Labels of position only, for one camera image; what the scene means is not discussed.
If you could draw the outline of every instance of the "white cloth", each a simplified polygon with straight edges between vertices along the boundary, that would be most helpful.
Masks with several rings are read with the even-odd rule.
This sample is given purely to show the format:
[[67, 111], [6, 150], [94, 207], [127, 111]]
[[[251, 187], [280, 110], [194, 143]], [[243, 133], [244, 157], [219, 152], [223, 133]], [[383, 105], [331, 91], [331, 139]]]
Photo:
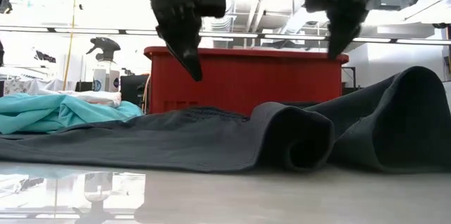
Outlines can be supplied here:
[[[77, 82], [67, 82], [67, 90], [75, 90]], [[15, 93], [26, 93], [36, 95], [39, 89], [47, 89], [51, 91], [63, 90], [62, 80], [5, 80], [4, 95]]]
[[102, 104], [113, 108], [119, 107], [122, 100], [120, 92], [104, 92], [104, 91], [75, 92], [75, 91], [51, 91], [47, 89], [40, 89], [37, 94], [38, 95], [66, 94], [78, 98], [80, 100], [86, 101], [90, 104]]

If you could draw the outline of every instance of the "ceiling duct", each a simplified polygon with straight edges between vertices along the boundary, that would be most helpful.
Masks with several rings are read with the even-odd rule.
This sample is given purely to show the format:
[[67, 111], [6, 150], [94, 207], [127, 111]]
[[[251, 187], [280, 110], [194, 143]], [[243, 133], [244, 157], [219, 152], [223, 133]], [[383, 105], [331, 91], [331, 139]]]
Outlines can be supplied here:
[[328, 19], [323, 11], [315, 13], [307, 13], [303, 7], [299, 8], [296, 13], [288, 19], [286, 24], [279, 30], [278, 34], [294, 35], [297, 34], [308, 22], [322, 23]]
[[408, 23], [451, 23], [451, 0], [419, 0], [400, 11]]
[[293, 0], [293, 3], [299, 5], [297, 7], [297, 10], [293, 9], [293, 14], [290, 19], [286, 22], [284, 26], [282, 26], [277, 34], [284, 34], [284, 35], [292, 35], [296, 34], [301, 30], [301, 27], [304, 26], [304, 24], [309, 21], [309, 15], [310, 13], [307, 13], [307, 10], [301, 5], [304, 3], [304, 0]]
[[231, 32], [233, 28], [233, 21], [235, 17], [230, 15], [234, 8], [235, 0], [225, 0], [226, 10], [225, 16], [222, 18], [206, 18], [204, 23], [206, 24], [205, 29], [207, 31], [214, 32]]

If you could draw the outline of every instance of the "red plastic crate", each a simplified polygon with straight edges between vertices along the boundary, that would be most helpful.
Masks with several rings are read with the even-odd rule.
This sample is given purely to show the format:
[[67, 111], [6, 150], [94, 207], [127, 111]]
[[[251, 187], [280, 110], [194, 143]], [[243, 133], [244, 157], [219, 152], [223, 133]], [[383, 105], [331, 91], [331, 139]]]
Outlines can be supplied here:
[[215, 106], [250, 115], [265, 101], [327, 101], [341, 95], [341, 64], [325, 53], [199, 49], [203, 80], [195, 82], [166, 47], [147, 47], [152, 60], [150, 112]]

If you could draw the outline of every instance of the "teal cloth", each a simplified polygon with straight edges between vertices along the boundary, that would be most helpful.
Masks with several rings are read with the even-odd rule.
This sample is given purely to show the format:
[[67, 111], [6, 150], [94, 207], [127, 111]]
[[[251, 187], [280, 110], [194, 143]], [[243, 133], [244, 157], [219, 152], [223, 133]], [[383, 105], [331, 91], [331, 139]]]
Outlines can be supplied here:
[[141, 109], [128, 101], [122, 101], [118, 108], [111, 108], [64, 94], [12, 94], [0, 98], [0, 133], [51, 133], [72, 125], [124, 121], [140, 115]]

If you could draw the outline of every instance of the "white floor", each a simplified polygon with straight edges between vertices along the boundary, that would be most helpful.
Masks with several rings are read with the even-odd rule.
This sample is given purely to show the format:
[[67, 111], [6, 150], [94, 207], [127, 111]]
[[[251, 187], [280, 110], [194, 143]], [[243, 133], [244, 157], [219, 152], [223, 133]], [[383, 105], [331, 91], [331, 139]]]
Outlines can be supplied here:
[[[9, 167], [14, 165], [2, 164], [0, 173], [11, 174]], [[115, 217], [103, 223], [441, 224], [451, 219], [451, 174], [384, 175], [335, 167], [311, 174], [242, 175], [105, 170], [115, 172], [113, 180], [99, 173], [103, 180], [89, 192], [83, 175], [89, 169], [20, 167], [14, 170], [22, 175], [67, 176], [14, 193], [9, 184], [22, 177], [3, 175], [0, 223], [75, 223], [73, 206], [86, 213], [91, 208], [86, 198], [106, 195], [104, 210]]]

